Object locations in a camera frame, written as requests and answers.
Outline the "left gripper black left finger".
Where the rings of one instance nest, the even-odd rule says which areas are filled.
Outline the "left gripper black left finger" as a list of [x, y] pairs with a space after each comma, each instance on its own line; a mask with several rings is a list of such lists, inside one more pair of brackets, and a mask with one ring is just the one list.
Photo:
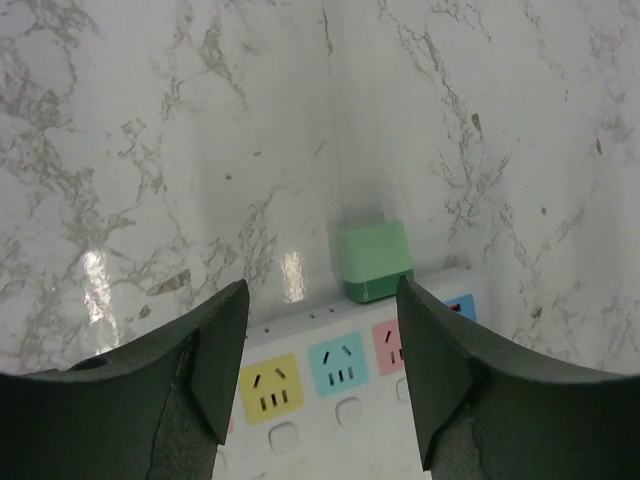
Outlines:
[[208, 479], [230, 426], [249, 291], [67, 370], [1, 378], [5, 479]]

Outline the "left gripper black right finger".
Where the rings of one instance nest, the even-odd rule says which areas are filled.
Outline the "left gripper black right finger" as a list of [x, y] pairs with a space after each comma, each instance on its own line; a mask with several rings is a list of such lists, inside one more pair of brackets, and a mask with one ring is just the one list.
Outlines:
[[639, 380], [529, 350], [401, 278], [422, 468], [435, 479], [635, 479]]

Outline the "white power strip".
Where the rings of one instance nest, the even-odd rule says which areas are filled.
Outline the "white power strip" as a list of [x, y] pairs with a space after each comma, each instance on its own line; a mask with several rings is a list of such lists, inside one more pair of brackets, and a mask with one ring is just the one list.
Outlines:
[[394, 299], [246, 334], [217, 479], [420, 479]]

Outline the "light green cube plug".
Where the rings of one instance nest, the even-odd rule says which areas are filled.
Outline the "light green cube plug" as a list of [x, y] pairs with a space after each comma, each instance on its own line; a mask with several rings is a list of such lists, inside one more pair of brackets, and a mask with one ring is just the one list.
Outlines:
[[345, 294], [356, 303], [395, 296], [401, 277], [414, 279], [414, 262], [401, 221], [342, 230], [337, 251]]

